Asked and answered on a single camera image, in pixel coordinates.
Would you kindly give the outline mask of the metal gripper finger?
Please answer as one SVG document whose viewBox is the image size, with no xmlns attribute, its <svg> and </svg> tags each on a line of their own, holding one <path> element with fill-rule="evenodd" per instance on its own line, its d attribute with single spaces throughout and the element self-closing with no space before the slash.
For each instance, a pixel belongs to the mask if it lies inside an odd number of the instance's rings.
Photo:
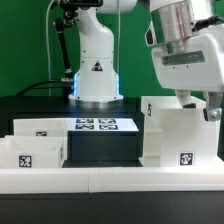
<svg viewBox="0 0 224 224">
<path fill-rule="evenodd" d="M 208 122 L 216 122 L 221 119 L 221 103 L 223 94 L 218 92 L 205 92 L 206 107 L 203 109 L 204 118 Z"/>
<path fill-rule="evenodd" d="M 195 108 L 196 104 L 192 101 L 188 90 L 176 90 L 175 94 L 183 108 Z"/>
</svg>

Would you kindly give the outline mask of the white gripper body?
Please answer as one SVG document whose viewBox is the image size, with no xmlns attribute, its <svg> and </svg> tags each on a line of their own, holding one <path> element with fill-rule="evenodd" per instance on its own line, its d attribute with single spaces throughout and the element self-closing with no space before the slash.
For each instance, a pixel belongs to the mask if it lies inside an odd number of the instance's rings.
<svg viewBox="0 0 224 224">
<path fill-rule="evenodd" d="M 151 56 L 163 88 L 224 92 L 224 24 L 200 30 L 180 53 L 168 54 L 164 46 L 153 44 Z"/>
</svg>

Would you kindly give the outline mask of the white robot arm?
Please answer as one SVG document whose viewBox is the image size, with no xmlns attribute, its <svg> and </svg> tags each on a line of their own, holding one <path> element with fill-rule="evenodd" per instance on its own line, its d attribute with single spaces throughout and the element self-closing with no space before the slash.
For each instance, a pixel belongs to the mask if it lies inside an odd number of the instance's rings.
<svg viewBox="0 0 224 224">
<path fill-rule="evenodd" d="M 142 4 L 151 17 L 145 35 L 157 79 L 173 89 L 184 108 L 195 106 L 192 91 L 205 94 L 204 117 L 221 118 L 224 95 L 224 24 L 213 0 L 77 0 L 75 22 L 80 35 L 80 68 L 73 96 L 85 103 L 120 100 L 118 75 L 113 69 L 113 33 L 99 14 L 129 12 Z"/>
</svg>

